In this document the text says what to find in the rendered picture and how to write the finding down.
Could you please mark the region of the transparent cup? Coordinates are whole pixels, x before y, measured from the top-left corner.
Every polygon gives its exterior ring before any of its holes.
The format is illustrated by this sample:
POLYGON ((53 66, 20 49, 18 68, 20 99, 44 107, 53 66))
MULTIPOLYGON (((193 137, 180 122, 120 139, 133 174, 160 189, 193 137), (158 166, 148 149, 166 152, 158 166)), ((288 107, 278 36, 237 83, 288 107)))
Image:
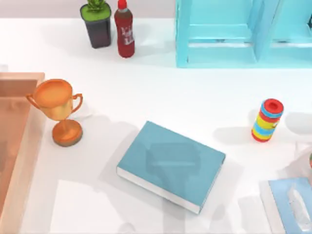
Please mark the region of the transparent cup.
POLYGON ((312 166, 310 157, 312 156, 312 143, 304 147, 303 143, 295 143, 294 159, 288 165, 287 174, 289 177, 307 177, 312 184, 312 166))

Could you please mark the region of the light blue rack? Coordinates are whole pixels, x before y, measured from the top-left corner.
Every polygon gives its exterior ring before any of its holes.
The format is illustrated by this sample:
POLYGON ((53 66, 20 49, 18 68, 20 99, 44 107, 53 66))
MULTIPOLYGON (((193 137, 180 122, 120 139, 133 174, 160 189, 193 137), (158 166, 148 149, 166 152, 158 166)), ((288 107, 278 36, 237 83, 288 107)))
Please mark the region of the light blue rack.
POLYGON ((181 68, 312 68, 312 0, 175 0, 181 68))

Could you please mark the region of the blue book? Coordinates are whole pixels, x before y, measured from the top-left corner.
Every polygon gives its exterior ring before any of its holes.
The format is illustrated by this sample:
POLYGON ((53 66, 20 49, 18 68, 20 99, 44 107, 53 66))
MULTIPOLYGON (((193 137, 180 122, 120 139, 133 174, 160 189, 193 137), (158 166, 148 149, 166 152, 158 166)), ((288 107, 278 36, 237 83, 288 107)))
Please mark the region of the blue book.
POLYGON ((225 158, 223 152, 147 121, 116 173, 199 214, 225 158))

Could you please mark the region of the dark plant pot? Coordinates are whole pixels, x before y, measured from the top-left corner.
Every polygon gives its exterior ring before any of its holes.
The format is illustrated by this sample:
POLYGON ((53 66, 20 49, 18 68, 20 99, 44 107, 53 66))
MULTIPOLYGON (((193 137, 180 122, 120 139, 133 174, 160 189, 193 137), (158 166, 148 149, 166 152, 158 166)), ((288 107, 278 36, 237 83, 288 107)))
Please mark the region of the dark plant pot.
POLYGON ((111 45, 111 14, 111 7, 105 0, 87 0, 80 8, 80 16, 95 49, 111 45))

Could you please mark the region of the orange trophy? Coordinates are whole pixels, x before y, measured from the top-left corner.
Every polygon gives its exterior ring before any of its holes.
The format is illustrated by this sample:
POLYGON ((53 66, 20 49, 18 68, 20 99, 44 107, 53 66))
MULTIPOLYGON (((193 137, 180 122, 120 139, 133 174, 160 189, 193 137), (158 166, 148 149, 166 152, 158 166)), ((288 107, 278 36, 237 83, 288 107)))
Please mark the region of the orange trophy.
POLYGON ((69 119, 83 102, 82 94, 73 94, 71 84, 63 79, 49 79, 41 83, 33 94, 26 95, 35 108, 57 122, 52 129, 53 141, 62 147, 78 143, 83 131, 79 122, 69 119))

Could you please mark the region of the blue tissue box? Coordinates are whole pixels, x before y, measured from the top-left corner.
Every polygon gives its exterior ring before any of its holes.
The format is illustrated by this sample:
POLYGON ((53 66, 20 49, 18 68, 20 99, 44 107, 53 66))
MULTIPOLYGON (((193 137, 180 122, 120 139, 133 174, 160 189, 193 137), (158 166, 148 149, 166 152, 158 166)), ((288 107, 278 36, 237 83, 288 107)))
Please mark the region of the blue tissue box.
POLYGON ((295 177, 259 183, 272 234, 312 234, 312 186, 295 177))

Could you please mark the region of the salmon-coloured box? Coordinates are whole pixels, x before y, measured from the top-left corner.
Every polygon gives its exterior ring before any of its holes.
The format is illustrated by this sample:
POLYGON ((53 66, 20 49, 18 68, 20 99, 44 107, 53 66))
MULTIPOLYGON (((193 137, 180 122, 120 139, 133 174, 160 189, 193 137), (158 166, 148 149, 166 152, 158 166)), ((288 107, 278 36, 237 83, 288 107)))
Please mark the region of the salmon-coloured box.
POLYGON ((26 99, 42 72, 0 72, 0 234, 19 234, 45 118, 26 99))

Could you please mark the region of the stack of coloured rings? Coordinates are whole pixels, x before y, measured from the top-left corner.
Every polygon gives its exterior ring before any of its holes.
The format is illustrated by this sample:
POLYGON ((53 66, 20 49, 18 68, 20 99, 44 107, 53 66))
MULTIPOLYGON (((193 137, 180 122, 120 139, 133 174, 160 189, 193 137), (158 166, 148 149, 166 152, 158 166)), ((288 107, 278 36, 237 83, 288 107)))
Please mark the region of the stack of coloured rings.
POLYGON ((279 100, 274 98, 264 100, 251 130, 253 138, 258 142, 269 141, 283 112, 284 106, 279 100))

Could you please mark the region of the red bottle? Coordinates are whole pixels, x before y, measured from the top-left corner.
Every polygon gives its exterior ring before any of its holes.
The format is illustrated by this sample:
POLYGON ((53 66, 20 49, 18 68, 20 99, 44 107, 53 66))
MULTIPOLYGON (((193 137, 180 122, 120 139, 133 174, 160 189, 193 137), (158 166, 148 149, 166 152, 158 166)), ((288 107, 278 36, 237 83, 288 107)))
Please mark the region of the red bottle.
POLYGON ((128 9, 126 0, 118 0, 114 18, 117 28, 118 53, 123 58, 130 58, 135 53, 135 40, 133 35, 133 14, 128 9))

